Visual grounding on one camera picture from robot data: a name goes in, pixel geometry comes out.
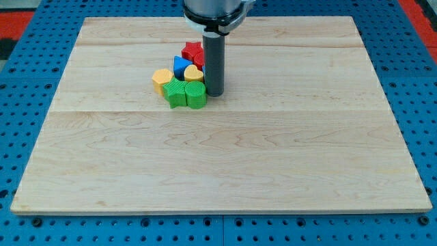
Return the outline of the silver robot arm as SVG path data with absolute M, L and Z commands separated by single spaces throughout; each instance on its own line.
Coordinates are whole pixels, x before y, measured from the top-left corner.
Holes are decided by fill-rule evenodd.
M 255 0 L 183 0 L 187 24 L 207 38 L 227 36 L 240 26 Z

